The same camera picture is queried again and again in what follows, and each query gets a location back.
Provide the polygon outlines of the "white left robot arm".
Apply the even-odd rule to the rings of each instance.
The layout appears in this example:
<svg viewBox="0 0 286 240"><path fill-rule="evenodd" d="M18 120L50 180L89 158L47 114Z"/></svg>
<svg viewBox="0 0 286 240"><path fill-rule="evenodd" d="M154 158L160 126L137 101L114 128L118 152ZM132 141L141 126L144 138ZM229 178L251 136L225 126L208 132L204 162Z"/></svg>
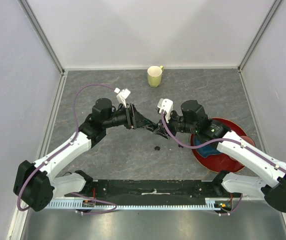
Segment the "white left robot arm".
<svg viewBox="0 0 286 240"><path fill-rule="evenodd" d="M133 104L113 106L108 98L100 98L92 107L92 112L76 129L76 132L62 145L46 156L34 161L23 161L17 170L13 192L17 195L20 211L25 202L29 208L39 212L52 199L70 193L82 197L93 191L92 178L81 170L58 177L68 164L81 154L92 149L107 134L107 129L124 126L129 130L144 128L154 132L158 125L140 114Z"/></svg>

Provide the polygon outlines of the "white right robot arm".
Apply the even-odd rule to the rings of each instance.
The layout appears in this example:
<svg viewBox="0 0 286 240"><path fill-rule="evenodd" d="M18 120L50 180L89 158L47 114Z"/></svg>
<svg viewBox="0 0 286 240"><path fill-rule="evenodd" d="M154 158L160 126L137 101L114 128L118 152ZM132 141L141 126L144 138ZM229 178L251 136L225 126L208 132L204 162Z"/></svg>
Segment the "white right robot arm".
<svg viewBox="0 0 286 240"><path fill-rule="evenodd" d="M238 176L227 170L221 171L218 181L212 184L216 196L223 197L229 192L263 198L275 210L286 213L286 162L249 144L223 122L208 118L197 100L185 101L181 105L181 116L174 111L173 105L172 100L161 98L156 107L167 136L191 150L209 146L256 174L255 177ZM177 140L176 133L192 134L199 144L186 145Z"/></svg>

